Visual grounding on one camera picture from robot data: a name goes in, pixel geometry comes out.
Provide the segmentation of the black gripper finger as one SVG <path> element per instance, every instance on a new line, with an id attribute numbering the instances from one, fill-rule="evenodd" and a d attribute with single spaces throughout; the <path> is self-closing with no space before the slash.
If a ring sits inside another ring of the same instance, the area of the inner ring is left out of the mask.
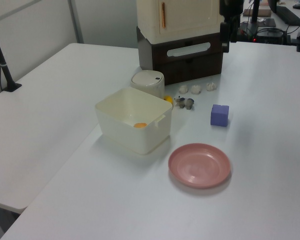
<path id="1" fill-rule="evenodd" d="M 227 22 L 222 22 L 220 24 L 220 42 L 223 53 L 229 52 L 229 42 L 230 42 L 230 25 Z"/>
<path id="2" fill-rule="evenodd" d="M 238 29 L 240 28 L 240 15 L 236 15 L 230 18 L 230 36 L 229 40 L 231 42 L 237 41 Z"/>

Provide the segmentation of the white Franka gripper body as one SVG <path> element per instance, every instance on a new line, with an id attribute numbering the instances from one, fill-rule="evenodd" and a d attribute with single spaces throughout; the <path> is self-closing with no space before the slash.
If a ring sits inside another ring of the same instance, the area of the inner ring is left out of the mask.
<path id="1" fill-rule="evenodd" d="M 241 15 L 243 12 L 243 0 L 219 0 L 219 14 L 224 18 Z"/>

